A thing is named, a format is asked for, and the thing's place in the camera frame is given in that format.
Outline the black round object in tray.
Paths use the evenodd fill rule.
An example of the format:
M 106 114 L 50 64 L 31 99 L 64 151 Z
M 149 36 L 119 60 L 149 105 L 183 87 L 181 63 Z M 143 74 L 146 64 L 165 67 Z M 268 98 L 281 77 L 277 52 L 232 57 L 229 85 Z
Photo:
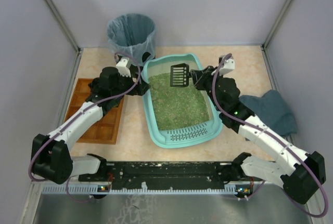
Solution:
M 94 94 L 98 94 L 103 90 L 103 85 L 100 81 L 99 77 L 94 78 L 90 83 L 89 83 L 89 88 L 90 92 Z

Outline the black mounting rail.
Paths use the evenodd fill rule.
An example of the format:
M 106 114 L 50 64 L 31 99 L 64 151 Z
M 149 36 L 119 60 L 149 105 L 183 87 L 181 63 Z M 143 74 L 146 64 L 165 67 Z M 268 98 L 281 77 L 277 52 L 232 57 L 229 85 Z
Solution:
M 94 174 L 79 174 L 69 184 L 64 172 L 60 179 L 44 184 L 48 194 L 90 194 L 96 199 L 106 194 L 230 194 L 250 198 L 258 176 L 247 176 L 238 161 L 219 162 L 113 162 L 102 159 Z

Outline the blue cloth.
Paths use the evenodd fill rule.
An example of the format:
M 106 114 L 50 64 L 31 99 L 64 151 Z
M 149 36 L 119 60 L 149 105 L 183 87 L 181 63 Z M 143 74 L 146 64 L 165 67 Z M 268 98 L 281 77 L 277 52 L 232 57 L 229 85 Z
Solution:
M 269 90 L 262 97 L 242 95 L 239 100 L 280 136 L 298 132 L 294 114 L 278 91 Z

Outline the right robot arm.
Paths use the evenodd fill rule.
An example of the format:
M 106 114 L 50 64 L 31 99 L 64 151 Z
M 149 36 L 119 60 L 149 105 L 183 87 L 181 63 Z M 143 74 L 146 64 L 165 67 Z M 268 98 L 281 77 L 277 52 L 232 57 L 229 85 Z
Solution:
M 240 101 L 240 90 L 233 78 L 219 75 L 212 66 L 190 70 L 187 78 L 197 90 L 208 94 L 225 127 L 252 141 L 273 158 L 266 161 L 248 153 L 239 155 L 234 163 L 245 176 L 280 187 L 300 204 L 305 204 L 317 190 L 323 191 L 326 181 L 323 156 L 299 149 L 272 131 Z

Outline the black litter scoop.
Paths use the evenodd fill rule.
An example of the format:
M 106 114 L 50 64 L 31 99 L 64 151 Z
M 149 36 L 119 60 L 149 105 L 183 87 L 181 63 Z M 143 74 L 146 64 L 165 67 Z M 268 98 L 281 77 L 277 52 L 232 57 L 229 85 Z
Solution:
M 180 63 L 172 65 L 170 68 L 170 86 L 171 87 L 187 87 L 189 85 L 189 65 Z

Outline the blue trash bag liner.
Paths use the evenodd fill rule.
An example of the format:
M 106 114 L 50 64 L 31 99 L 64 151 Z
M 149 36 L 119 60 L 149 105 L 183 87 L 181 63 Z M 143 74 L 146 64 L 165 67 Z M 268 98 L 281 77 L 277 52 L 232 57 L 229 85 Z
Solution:
M 112 53 L 125 52 L 131 55 L 146 51 L 156 56 L 156 25 L 142 14 L 121 15 L 107 23 L 108 48 Z

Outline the green cat litter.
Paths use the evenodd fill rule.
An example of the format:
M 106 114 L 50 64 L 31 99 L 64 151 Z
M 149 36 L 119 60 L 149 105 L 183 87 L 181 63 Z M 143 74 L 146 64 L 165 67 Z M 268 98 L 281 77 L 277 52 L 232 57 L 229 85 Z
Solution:
M 194 86 L 171 87 L 170 73 L 150 77 L 149 84 L 159 130 L 185 128 L 210 119 L 204 96 Z

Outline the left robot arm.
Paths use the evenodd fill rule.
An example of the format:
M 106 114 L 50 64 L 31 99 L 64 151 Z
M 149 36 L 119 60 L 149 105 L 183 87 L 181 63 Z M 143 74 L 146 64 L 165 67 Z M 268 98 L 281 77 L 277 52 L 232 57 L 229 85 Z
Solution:
M 49 180 L 60 185 L 73 176 L 96 174 L 102 157 L 93 154 L 72 157 L 70 150 L 125 95 L 143 96 L 150 86 L 140 76 L 134 80 L 131 74 L 122 74 L 119 68 L 106 67 L 89 88 L 89 96 L 67 121 L 49 134 L 38 134 L 33 139 L 28 169 L 32 180 Z

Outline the black trash bin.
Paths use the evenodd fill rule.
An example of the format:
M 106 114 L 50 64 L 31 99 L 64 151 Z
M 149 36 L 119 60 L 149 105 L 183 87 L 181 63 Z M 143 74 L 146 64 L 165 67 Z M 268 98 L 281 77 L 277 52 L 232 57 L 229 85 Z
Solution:
M 153 54 L 151 54 L 147 51 L 145 53 L 139 54 L 137 56 L 127 54 L 125 52 L 117 52 L 116 54 L 114 54 L 114 60 L 116 63 L 118 63 L 124 57 L 127 57 L 127 58 L 131 57 L 133 65 L 139 65 L 139 66 L 143 67 L 146 64 L 146 62 L 148 62 L 149 60 L 153 60 L 156 56 L 154 56 Z

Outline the wooden compartment tray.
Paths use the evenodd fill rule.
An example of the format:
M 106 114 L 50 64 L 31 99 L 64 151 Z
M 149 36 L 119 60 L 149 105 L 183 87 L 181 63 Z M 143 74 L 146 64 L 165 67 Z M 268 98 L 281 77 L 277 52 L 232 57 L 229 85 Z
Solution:
M 76 82 L 67 109 L 65 121 L 81 107 L 85 102 L 85 99 L 90 95 L 91 90 L 88 85 L 92 80 L 92 78 L 79 78 Z M 106 116 L 92 125 L 78 140 L 78 143 L 116 144 L 123 101 L 124 99 L 122 98 L 119 103 L 106 114 Z

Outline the teal litter box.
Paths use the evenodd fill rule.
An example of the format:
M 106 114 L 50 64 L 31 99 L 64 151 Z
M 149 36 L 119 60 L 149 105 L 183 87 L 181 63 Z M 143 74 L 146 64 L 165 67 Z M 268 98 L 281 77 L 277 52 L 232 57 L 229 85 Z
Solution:
M 170 85 L 171 66 L 180 63 L 202 69 L 195 54 L 176 54 L 149 60 L 142 71 L 142 80 L 150 86 L 143 95 L 150 137 L 165 149 L 204 143 L 217 137 L 223 126 L 206 92 L 192 84 L 183 88 Z

